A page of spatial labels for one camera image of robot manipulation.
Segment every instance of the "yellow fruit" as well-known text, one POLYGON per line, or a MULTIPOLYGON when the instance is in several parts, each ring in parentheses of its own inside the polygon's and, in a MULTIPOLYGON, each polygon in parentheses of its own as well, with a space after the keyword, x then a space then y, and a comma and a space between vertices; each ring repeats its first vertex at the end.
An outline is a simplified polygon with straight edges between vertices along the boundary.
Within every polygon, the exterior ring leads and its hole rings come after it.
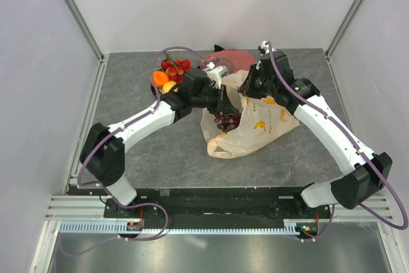
POLYGON ((264 99, 264 101, 269 105, 275 105, 275 101, 272 100, 271 98, 266 98, 266 99, 264 99))
POLYGON ((176 82, 174 81, 168 81, 164 84, 164 86, 162 87, 162 94, 166 94, 167 92, 169 92, 171 90, 171 88, 176 84, 176 82))

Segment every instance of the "red grape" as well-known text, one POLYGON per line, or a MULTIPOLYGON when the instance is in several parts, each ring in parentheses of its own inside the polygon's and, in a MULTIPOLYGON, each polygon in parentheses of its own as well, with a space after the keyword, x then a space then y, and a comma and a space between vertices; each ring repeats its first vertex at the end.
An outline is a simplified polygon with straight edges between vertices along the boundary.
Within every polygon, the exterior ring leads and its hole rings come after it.
POLYGON ((229 132, 239 126, 241 117, 242 114, 239 112, 236 115, 216 114, 214 122, 217 124, 218 129, 223 132, 229 132))
POLYGON ((190 67, 190 61, 189 61, 189 59, 184 59, 181 63, 182 63, 182 65, 183 65, 184 67, 190 67))
POLYGON ((160 62, 160 66, 165 70, 170 66, 170 64, 167 60, 162 60, 162 62, 160 62))

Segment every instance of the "yellow banana print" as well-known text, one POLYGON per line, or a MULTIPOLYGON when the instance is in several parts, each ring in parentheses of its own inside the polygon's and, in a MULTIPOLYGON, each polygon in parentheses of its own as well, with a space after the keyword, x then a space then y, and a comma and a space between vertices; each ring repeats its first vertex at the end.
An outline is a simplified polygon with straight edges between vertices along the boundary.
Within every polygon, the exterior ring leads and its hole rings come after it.
POLYGON ((281 109, 281 114, 280 114, 280 120, 282 123, 286 122, 286 118, 284 117, 286 115, 286 110, 285 109, 281 109))
POLYGON ((266 99, 264 99, 264 101, 269 105, 275 105, 275 101, 272 100, 271 98, 266 98, 266 99))
POLYGON ((262 128, 262 129, 264 129, 264 131, 266 131, 266 123, 263 122, 263 121, 259 121, 259 122, 254 126, 254 129, 256 129, 256 128, 262 128))

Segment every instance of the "metal frame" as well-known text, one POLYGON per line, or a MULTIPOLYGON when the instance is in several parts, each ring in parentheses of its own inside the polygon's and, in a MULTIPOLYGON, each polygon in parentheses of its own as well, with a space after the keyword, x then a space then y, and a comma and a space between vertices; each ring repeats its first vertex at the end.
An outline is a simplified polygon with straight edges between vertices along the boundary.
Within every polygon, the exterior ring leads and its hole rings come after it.
MULTIPOLYGON (((375 210, 375 212, 382 215, 389 221, 392 220, 391 212, 387 204, 385 196, 372 196, 365 204, 375 210)), ((116 222, 139 222, 139 219, 106 219, 104 218, 105 205, 99 200, 99 196, 53 196, 47 211, 42 234, 38 241, 36 254, 31 266, 30 273, 34 272, 47 272, 52 254, 56 246, 57 234, 61 225, 69 224, 68 221, 72 221, 74 224, 83 225, 99 225, 101 231, 95 228, 92 233, 105 233, 106 228, 101 227, 106 225, 112 226, 112 223, 116 222)), ((313 222, 312 220, 291 219, 286 220, 288 226, 293 222, 313 222)), ((401 259, 400 253, 396 246, 394 234, 390 227, 378 222, 378 219, 373 217, 370 213, 366 212, 360 207, 354 210, 348 210, 340 205, 336 205, 336 212, 334 216, 334 223, 362 223, 362 222, 377 222, 377 225, 382 234, 382 242, 385 246, 385 250, 390 262, 393 273, 405 273, 405 266, 401 259)), ((70 228, 65 226, 64 232, 69 232, 70 228)), ((72 228, 72 232, 78 232, 75 228, 72 228)), ((211 233, 209 230, 203 230, 204 234, 211 233)), ((183 231, 176 230, 172 233, 184 234, 183 231)), ((253 231, 239 232, 237 234, 254 234, 253 231)), ((260 234, 264 235, 276 235, 276 231, 262 231, 260 234)))
POLYGON ((96 40, 94 39, 94 36, 92 35, 91 31, 89 30, 89 27, 87 23, 84 20, 84 17, 82 16, 80 10, 78 9, 77 4, 75 3, 74 0, 64 0, 66 6, 71 12, 72 17, 76 21, 78 27, 81 29, 82 33, 84 33, 84 36, 86 37, 89 46, 91 47, 92 51, 94 52, 95 56, 101 61, 104 58, 104 54, 99 48, 96 40))
POLYGON ((330 58, 331 55, 334 53, 335 49, 338 46, 339 41, 344 36, 345 31, 350 26, 352 19, 354 18, 355 14, 358 12, 358 9, 360 8, 363 1, 364 0, 353 0, 334 38, 332 39, 330 45, 328 46, 328 49, 325 51, 327 58, 330 58))
POLYGON ((382 222, 378 223, 378 228, 392 272, 407 273, 407 267, 405 266, 406 263, 402 259, 401 253, 397 248, 397 242, 395 240, 392 228, 382 222))
MULTIPOLYGON (((102 54, 98 44, 96 43, 89 27, 87 26, 83 16, 81 15, 74 0, 64 0, 68 9, 70 10, 73 18, 80 27, 81 31, 84 33, 89 45, 91 46, 95 56, 100 59, 100 66, 98 68, 98 73, 95 78, 93 85, 93 90, 91 92, 91 97, 89 99, 84 123, 82 125, 81 131, 79 132, 79 142, 73 154, 70 166, 68 168, 69 174, 66 181, 66 189, 69 185, 77 185, 77 172, 79 170, 79 154, 81 148, 84 144, 84 139, 86 134, 92 125, 93 117, 95 114, 96 105, 98 102, 98 97, 100 94, 102 82, 104 79, 104 74, 107 66, 108 57, 102 54)), ((326 50, 326 56, 328 65, 336 86, 336 90, 341 101, 341 105, 346 116, 347 126, 353 131, 352 122, 350 120, 349 112, 343 102, 340 95, 339 88, 337 85, 337 78, 332 68, 330 57, 338 46, 339 41, 348 29, 352 19, 354 18, 357 10, 362 4, 363 0, 354 0, 348 10, 345 18, 343 19, 336 35, 332 39, 328 49, 326 50)), ((79 223, 98 223, 98 224, 109 224, 114 221, 124 221, 123 219, 106 219, 104 218, 104 208, 105 205, 99 200, 98 196, 92 196, 92 192, 89 192, 90 196, 53 196, 50 202, 49 209, 45 218, 42 233, 38 241, 37 249, 35 252, 35 257, 33 258, 33 263, 30 268, 30 273, 35 272, 47 272, 49 269, 50 261, 52 258, 53 250, 56 246, 57 234, 61 226, 61 222, 65 223, 67 221, 77 221, 79 223)), ((384 218, 389 221, 392 220, 392 215, 389 210, 389 206, 385 196, 373 196, 366 201, 366 205, 381 214, 384 218)), ((139 219, 127 219, 126 221, 138 222, 139 219)), ((288 222, 310 222, 308 220, 288 220, 288 222)), ((347 210, 340 205, 336 206, 336 214, 333 220, 334 223, 338 222, 377 222, 379 227, 382 242, 384 244, 387 257, 389 259, 390 266, 393 273, 404 273, 408 272, 405 268, 405 262, 403 261, 399 249, 394 238, 394 233, 392 228, 389 226, 378 222, 376 218, 370 215, 368 212, 360 207, 354 210, 347 210)))
POLYGON ((45 273, 48 272, 50 261, 52 257, 52 252, 54 246, 56 245, 59 221, 45 221, 43 229, 38 240, 37 249, 31 263, 29 272, 35 273, 45 273))
POLYGON ((74 154, 71 156, 68 174, 66 176, 66 184, 63 193, 66 193, 69 185, 77 185, 76 174, 79 171, 79 155, 81 154, 82 147, 84 146, 87 133, 92 126, 93 118, 95 115, 96 105, 100 96, 102 83, 104 81, 105 71, 107 70, 107 64, 109 60, 109 54, 104 57, 104 60, 100 62, 98 72, 96 73, 94 85, 89 97, 86 114, 84 121, 81 125, 81 130, 78 135, 78 142, 74 150, 74 154))

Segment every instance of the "metal floor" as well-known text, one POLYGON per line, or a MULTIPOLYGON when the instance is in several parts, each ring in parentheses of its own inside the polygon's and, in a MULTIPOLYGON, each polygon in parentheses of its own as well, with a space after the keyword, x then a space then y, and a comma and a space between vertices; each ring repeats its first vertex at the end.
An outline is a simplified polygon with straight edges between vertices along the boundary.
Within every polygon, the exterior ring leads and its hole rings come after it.
MULTIPOLYGON (((59 234, 68 253, 85 250, 111 236, 59 234)), ((334 223, 317 242, 303 244, 274 235, 168 235, 151 242, 114 240, 79 257, 58 252, 56 265, 57 273, 392 272, 376 223, 334 223)))

